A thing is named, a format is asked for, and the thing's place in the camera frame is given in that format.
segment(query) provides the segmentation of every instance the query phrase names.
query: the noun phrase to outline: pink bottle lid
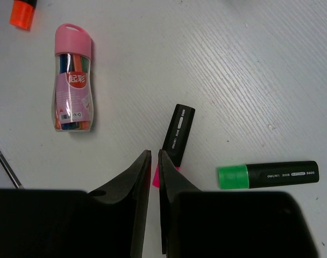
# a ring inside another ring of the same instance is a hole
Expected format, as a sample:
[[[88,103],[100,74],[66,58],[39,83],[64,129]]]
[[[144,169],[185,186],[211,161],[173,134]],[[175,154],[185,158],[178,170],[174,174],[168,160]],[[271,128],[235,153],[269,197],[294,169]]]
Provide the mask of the pink bottle lid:
[[[69,23],[58,27],[55,35],[55,55],[66,53],[92,58],[92,39],[83,28]]]

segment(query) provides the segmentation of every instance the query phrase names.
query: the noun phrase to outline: red logo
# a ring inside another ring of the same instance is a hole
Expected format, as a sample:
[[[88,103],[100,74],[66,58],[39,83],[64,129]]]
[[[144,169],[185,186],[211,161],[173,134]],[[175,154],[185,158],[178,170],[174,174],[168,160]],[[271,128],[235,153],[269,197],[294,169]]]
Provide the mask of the red logo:
[[[81,71],[70,71],[67,73],[68,83],[78,89],[81,89],[87,84],[87,75]]]

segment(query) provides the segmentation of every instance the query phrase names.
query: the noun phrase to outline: transparent plastic container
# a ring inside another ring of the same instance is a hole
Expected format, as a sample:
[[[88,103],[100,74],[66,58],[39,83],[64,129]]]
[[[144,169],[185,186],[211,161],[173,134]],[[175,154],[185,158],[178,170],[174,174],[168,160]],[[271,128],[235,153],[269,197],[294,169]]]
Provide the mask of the transparent plastic container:
[[[91,38],[82,28],[63,24],[55,37],[56,80],[52,117],[56,131],[88,132],[93,123],[90,85]]]

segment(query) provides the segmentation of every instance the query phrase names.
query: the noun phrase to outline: pink label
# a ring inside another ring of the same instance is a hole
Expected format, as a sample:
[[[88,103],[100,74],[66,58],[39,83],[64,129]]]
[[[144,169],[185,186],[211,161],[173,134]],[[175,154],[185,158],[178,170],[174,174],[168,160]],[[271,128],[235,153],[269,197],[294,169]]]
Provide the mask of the pink label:
[[[61,124],[89,121],[91,94],[86,73],[70,71],[56,78],[57,114]]]

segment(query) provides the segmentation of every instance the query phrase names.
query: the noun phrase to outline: white table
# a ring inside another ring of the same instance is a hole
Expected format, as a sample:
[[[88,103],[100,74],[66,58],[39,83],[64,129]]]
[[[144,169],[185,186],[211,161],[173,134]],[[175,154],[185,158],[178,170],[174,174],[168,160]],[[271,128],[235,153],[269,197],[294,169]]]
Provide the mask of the white table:
[[[153,168],[175,104],[196,115],[181,173],[218,190],[215,168],[316,160],[316,184],[283,190],[327,257],[327,0],[39,0],[31,32],[0,1],[0,149],[25,188],[90,191],[144,150]],[[54,34],[95,43],[91,133],[54,131]],[[151,189],[143,257],[160,255]]]

